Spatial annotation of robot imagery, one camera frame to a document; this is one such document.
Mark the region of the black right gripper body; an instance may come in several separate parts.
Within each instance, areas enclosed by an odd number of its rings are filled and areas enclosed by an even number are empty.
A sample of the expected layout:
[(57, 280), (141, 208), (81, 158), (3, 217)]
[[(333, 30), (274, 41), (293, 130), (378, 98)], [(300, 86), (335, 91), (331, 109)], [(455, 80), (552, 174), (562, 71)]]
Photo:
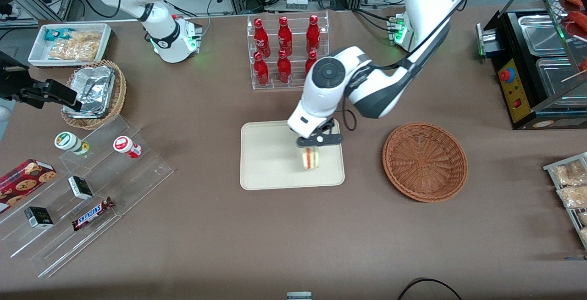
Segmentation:
[(30, 81), (29, 67), (8, 54), (0, 53), (0, 97), (12, 100), (11, 97), (26, 87)]

